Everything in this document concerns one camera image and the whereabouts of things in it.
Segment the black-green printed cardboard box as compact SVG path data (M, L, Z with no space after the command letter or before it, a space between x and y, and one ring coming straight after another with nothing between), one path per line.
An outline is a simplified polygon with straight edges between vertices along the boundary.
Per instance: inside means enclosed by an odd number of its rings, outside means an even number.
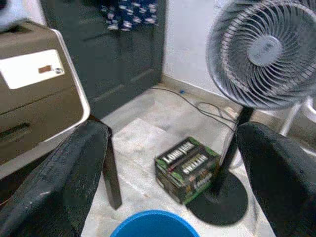
M211 185L220 159L218 153L187 137L155 158L156 181L177 203L185 205Z

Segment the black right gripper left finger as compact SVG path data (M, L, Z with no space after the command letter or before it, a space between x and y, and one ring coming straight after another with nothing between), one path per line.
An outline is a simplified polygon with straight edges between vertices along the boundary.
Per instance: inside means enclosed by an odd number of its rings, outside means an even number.
M0 237L80 237L99 185L109 138L93 120L77 127L0 211Z

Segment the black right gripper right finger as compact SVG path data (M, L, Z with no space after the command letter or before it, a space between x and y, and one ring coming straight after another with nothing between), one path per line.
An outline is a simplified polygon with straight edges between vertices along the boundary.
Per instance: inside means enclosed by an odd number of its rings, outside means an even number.
M258 122L236 131L252 191L276 237L316 237L316 160Z

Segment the brown and white printer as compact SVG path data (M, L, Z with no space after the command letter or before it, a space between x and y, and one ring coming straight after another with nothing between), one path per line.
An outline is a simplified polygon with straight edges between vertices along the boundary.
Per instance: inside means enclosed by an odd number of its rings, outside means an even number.
M53 150L89 115L58 30L26 21L0 33L0 179Z

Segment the grey standing fan black pole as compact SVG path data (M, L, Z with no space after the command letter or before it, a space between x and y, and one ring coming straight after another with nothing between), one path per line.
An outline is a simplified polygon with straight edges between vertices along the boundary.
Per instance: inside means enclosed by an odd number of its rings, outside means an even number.
M238 222L246 190L230 171L237 128L255 110L290 107L316 93L316 0L234 0L208 39L207 67L219 90L241 106L219 172L189 210L218 226Z

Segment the dark green cupboard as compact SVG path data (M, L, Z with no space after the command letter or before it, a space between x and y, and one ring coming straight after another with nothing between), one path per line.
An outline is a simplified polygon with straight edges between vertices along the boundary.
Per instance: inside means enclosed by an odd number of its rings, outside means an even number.
M166 0L155 25L108 30L100 0L40 0L66 43L92 114L101 119L161 80Z

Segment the blue plastic bucket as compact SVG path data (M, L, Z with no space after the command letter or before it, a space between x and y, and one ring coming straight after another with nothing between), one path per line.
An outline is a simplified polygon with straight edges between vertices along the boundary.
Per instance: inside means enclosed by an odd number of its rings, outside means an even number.
M162 210L147 210L124 220L110 237L200 237L200 235L178 215Z

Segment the blue-white patterned hanging cloth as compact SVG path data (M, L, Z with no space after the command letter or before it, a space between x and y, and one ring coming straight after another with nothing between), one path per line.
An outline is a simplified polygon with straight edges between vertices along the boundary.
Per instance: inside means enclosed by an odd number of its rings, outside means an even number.
M131 31L157 23L158 0L100 0L100 12L108 30Z

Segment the white plastic stand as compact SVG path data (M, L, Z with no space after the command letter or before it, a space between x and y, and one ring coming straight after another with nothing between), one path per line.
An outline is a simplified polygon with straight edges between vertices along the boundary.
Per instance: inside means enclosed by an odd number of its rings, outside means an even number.
M286 136L292 123L294 122L295 116L301 111L303 115L316 124L316 109L314 108L314 99L315 97L309 96L305 102L296 103L289 111L287 118L285 119L283 126L280 130L280 134Z

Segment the black-legged table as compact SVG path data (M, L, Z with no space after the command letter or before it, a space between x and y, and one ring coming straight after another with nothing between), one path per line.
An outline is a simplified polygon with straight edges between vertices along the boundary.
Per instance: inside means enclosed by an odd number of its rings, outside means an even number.
M90 116L67 137L44 153L0 178L0 211L45 203L67 213L90 211L98 183L104 178L110 206L121 204L119 180L112 145L112 130Z

